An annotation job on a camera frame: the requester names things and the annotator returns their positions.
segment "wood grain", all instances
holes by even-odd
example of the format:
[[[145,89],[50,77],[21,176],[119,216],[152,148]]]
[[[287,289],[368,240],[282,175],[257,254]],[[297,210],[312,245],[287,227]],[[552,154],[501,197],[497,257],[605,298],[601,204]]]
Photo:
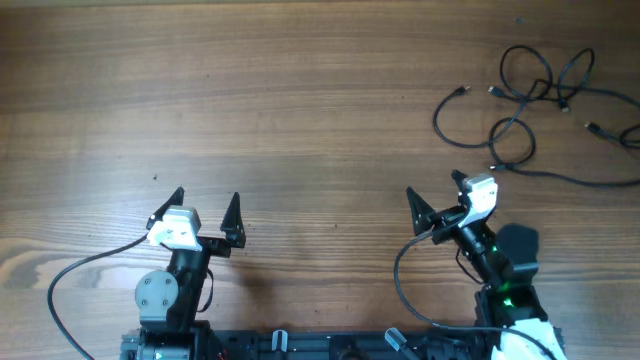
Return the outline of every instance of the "wood grain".
[[[411,234],[404,189],[449,207],[450,171],[491,164],[486,149],[454,148],[433,133],[435,106],[471,85],[442,112],[442,128],[459,141],[486,138],[515,110],[485,89],[517,43],[540,50],[556,73],[593,47],[592,84],[639,98],[639,10],[634,1],[2,10],[0,359],[79,358],[48,314],[48,284],[73,261],[143,234],[147,216],[179,185],[207,234],[231,194],[242,196],[247,247],[211,262],[215,297],[204,318],[214,328],[422,327],[400,304],[391,274]],[[518,79],[537,71],[510,69]],[[582,127],[618,130],[637,115],[587,94],[569,114],[532,104],[521,116],[539,142],[528,167],[638,177],[637,154]],[[517,156],[524,139],[516,129],[499,150]],[[497,179],[492,226],[540,231],[536,287],[564,328],[570,358],[636,358],[639,190]],[[421,311],[469,324],[477,287],[454,253],[452,245],[418,246],[402,279]],[[137,326],[135,284],[168,258],[145,244],[59,284],[60,316],[90,353],[116,358],[120,335]]]

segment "wooden tabletop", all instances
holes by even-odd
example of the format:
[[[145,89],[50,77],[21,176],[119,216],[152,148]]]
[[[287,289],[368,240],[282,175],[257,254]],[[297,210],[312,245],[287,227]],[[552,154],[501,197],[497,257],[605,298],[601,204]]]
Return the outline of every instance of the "wooden tabletop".
[[[405,188],[443,209],[456,202],[452,169],[492,164],[486,148],[437,137],[437,104],[471,85],[445,107],[442,128],[458,141],[486,139],[516,110],[486,89],[499,85],[500,57],[519,43],[555,74],[592,47],[591,85],[640,98],[639,11],[635,1],[2,10],[0,359],[79,358],[49,315],[49,283],[72,262],[143,235],[180,185],[207,235],[241,194],[246,248],[210,264],[214,302],[203,318],[214,329],[422,328],[393,285],[394,258],[412,235]],[[510,61],[516,83],[541,71],[522,54]],[[640,177],[638,153],[583,128],[597,121],[618,132],[638,110],[589,94],[571,106],[537,102],[520,116],[538,140],[526,168]],[[517,157],[527,146],[514,129],[498,149]],[[540,232],[535,285],[569,357],[637,358],[640,190],[496,179],[490,224]],[[401,277],[423,313],[472,324],[478,286],[455,250],[425,242]],[[136,283],[168,259],[143,244],[59,283],[58,312],[82,346],[117,357],[120,335],[138,326]]]

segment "tangled cable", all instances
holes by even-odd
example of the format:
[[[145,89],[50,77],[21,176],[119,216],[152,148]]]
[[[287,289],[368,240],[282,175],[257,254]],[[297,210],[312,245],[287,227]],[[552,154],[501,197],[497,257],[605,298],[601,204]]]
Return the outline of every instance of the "tangled cable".
[[[507,58],[507,55],[509,55],[509,53],[513,50],[516,49],[523,49],[528,51],[529,53],[533,54],[539,61],[540,63],[543,65],[545,72],[547,74],[547,79],[536,79],[533,83],[533,85],[531,86],[531,88],[529,89],[529,91],[524,94],[521,93],[517,90],[515,90],[507,81],[506,76],[504,74],[504,63],[505,60]],[[571,69],[574,64],[576,63],[576,61],[578,59],[580,59],[583,56],[589,56],[589,65],[587,67],[587,70],[585,71],[584,76],[582,77],[582,80],[580,81],[580,83],[577,86],[569,86],[569,85],[563,85],[562,82],[564,81],[567,73],[569,72],[569,69]],[[438,105],[438,107],[436,108],[436,111],[433,114],[433,128],[436,131],[436,133],[438,134],[438,136],[440,136],[445,142],[447,142],[448,144],[451,144],[453,146],[457,146],[457,147],[461,147],[461,148],[465,148],[465,149],[476,149],[476,148],[482,148],[482,147],[488,147],[489,151],[491,153],[491,156],[493,157],[493,159],[495,160],[495,165],[490,166],[489,168],[491,170],[494,171],[500,171],[500,170],[508,170],[511,171],[513,173],[516,174],[520,174],[520,175],[524,175],[524,176],[536,176],[536,177],[550,177],[550,178],[555,178],[555,179],[560,179],[560,180],[564,180],[564,181],[568,181],[570,183],[573,184],[577,184],[577,185],[582,185],[582,186],[587,186],[587,187],[593,187],[593,188],[619,188],[619,187],[629,187],[629,186],[635,186],[635,185],[640,185],[640,179],[632,179],[632,180],[626,180],[626,181],[614,181],[614,182],[594,182],[594,181],[584,181],[584,180],[580,180],[580,179],[576,179],[576,178],[572,178],[569,176],[565,176],[565,175],[561,175],[561,174],[556,174],[556,173],[552,173],[552,172],[548,172],[548,171],[531,171],[531,170],[521,170],[518,169],[518,166],[525,164],[527,161],[529,161],[536,152],[536,139],[535,136],[533,134],[533,131],[531,130],[531,128],[524,123],[523,121],[518,119],[518,116],[522,113],[522,111],[524,110],[524,108],[529,104],[532,103],[534,101],[551,101],[551,102],[555,102],[558,104],[558,106],[560,107],[560,109],[563,112],[568,112],[569,111],[569,100],[571,98],[573,98],[574,96],[576,96],[578,93],[580,93],[581,91],[585,91],[585,92],[590,92],[590,93],[595,93],[595,94],[600,94],[600,95],[606,95],[606,96],[611,96],[611,97],[616,97],[618,99],[621,99],[633,106],[635,106],[637,109],[640,109],[640,102],[636,101],[635,99],[618,93],[616,91],[612,91],[612,90],[606,90],[606,89],[595,89],[595,88],[588,88],[586,87],[586,83],[589,81],[589,77],[591,76],[591,71],[593,70],[593,65],[595,63],[595,53],[593,51],[593,49],[591,48],[586,48],[582,51],[580,51],[576,56],[574,56],[568,63],[567,65],[565,65],[564,69],[562,70],[562,72],[560,73],[560,75],[558,76],[558,81],[557,83],[553,83],[553,72],[551,71],[551,66],[549,65],[549,63],[547,62],[547,60],[535,49],[526,46],[526,45],[515,45],[512,46],[510,48],[508,48],[504,54],[502,55],[502,59],[500,60],[500,80],[502,80],[502,83],[504,84],[505,88],[508,90],[508,92],[510,92],[512,95],[508,95],[507,92],[505,92],[504,90],[500,89],[499,87],[496,86],[491,86],[489,87],[489,93],[491,93],[492,95],[499,97],[499,98],[503,98],[503,99],[507,99],[516,103],[519,103],[519,107],[518,110],[516,111],[516,113],[512,116],[512,117],[507,117],[504,118],[502,120],[499,120],[498,122],[496,122],[493,127],[491,128],[491,130],[489,131],[489,139],[487,141],[478,143],[478,144],[464,144],[464,143],[460,143],[454,140],[449,139],[448,137],[446,137],[442,131],[440,130],[440,127],[438,125],[438,115],[440,114],[440,111],[442,110],[442,108],[444,107],[444,105],[451,99],[453,99],[454,97],[458,97],[461,95],[464,95],[467,90],[469,89],[468,87],[460,87],[457,88],[456,90],[453,91],[453,93],[451,93],[449,96],[447,96],[446,98],[444,98],[444,100],[442,100],[442,102]],[[539,88],[539,86],[542,85],[542,91],[540,91],[540,93],[536,96],[534,96],[533,94],[536,92],[536,90]],[[551,89],[555,89],[557,91],[557,97],[553,98],[549,96],[549,93],[551,91]],[[563,94],[563,91],[568,90],[569,93],[568,94]],[[527,135],[529,136],[529,141],[531,143],[531,148],[529,150],[529,153],[527,155],[525,155],[522,159],[520,160],[516,160],[516,161],[505,161],[503,160],[498,153],[496,152],[495,149],[495,143],[498,139],[500,139],[502,136],[504,136],[506,134],[506,132],[511,128],[511,126],[513,124],[518,124],[520,126],[522,126],[525,131],[527,132]],[[607,138],[611,141],[614,141],[616,143],[618,143],[619,145],[621,145],[624,148],[627,149],[640,149],[640,139],[630,139],[631,135],[633,132],[640,130],[640,124],[631,126],[625,130],[623,130],[619,135],[615,135],[614,133],[611,133],[609,131],[606,131],[604,129],[602,129],[600,126],[598,126],[597,124],[594,123],[589,123],[585,125],[587,130],[589,130],[590,132],[598,135],[598,136],[602,136],[604,138]]]

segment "wooden table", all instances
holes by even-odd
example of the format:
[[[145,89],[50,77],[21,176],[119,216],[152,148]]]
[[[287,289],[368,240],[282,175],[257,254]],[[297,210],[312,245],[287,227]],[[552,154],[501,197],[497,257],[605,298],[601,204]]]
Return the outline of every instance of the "wooden table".
[[[436,105],[471,85],[445,108],[442,127],[459,141],[485,139],[515,111],[486,87],[499,83],[500,57],[517,43],[541,51],[556,74],[593,47],[591,84],[639,98],[639,10],[634,1],[3,10],[0,358],[79,358],[49,315],[49,283],[144,234],[179,185],[208,235],[231,194],[242,197],[247,246],[211,261],[215,297],[203,317],[215,329],[421,328],[393,286],[395,255],[411,236],[404,190],[449,207],[451,170],[492,163],[487,149],[435,135]],[[540,67],[525,63],[509,65],[524,83]],[[587,94],[571,105],[566,114],[534,103],[522,114],[539,146],[527,168],[640,176],[637,153],[582,127],[619,131],[637,123],[637,110]],[[501,153],[523,153],[523,134],[515,129]],[[637,358],[639,190],[496,177],[491,225],[540,232],[535,284],[570,358]],[[454,254],[453,244],[424,243],[402,279],[425,314],[470,324],[478,287]],[[116,358],[120,335],[138,325],[137,281],[168,259],[144,244],[70,273],[55,292],[61,318],[90,353]]]

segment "brown wood surface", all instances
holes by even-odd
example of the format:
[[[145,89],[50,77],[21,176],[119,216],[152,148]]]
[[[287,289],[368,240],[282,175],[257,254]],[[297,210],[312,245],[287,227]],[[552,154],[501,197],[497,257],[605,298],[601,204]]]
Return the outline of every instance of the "brown wood surface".
[[[592,85],[640,97],[635,1],[428,1],[231,4],[0,12],[0,358],[75,359],[46,307],[65,266],[144,234],[178,186],[216,234],[234,191],[246,249],[213,259],[216,329],[419,328],[393,286],[411,235],[404,190],[434,207],[456,199],[452,169],[485,171],[487,149],[446,145],[436,105],[460,141],[486,138],[514,104],[491,97],[510,45],[559,73],[590,46]],[[510,76],[530,81],[526,59]],[[582,125],[618,131],[637,109],[583,94],[572,112],[534,103],[530,169],[592,180],[640,176],[638,155]],[[526,150],[515,129],[499,145]],[[592,190],[497,174],[491,224],[541,234],[536,287],[571,359],[640,353],[639,189]],[[474,319],[471,283],[451,244],[402,264],[411,301],[454,324]],[[60,316],[97,358],[116,358],[138,324],[133,289],[169,254],[144,244],[72,272]]]

